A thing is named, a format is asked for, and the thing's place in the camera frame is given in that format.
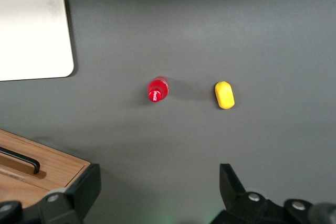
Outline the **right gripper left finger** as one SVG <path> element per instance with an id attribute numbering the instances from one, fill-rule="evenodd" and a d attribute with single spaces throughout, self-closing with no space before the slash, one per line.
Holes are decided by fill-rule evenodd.
<path id="1" fill-rule="evenodd" d="M 84 223 L 100 192 L 100 166 L 90 164 L 65 191 L 48 193 L 30 207 L 17 200 L 1 202 L 1 223 Z"/>

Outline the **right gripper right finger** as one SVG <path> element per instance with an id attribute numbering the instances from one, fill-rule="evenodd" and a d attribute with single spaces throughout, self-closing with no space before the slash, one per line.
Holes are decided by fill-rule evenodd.
<path id="1" fill-rule="evenodd" d="M 219 189 L 225 210 L 211 223 L 335 223 L 335 204 L 287 199 L 279 206 L 246 191 L 230 164 L 220 164 Z"/>

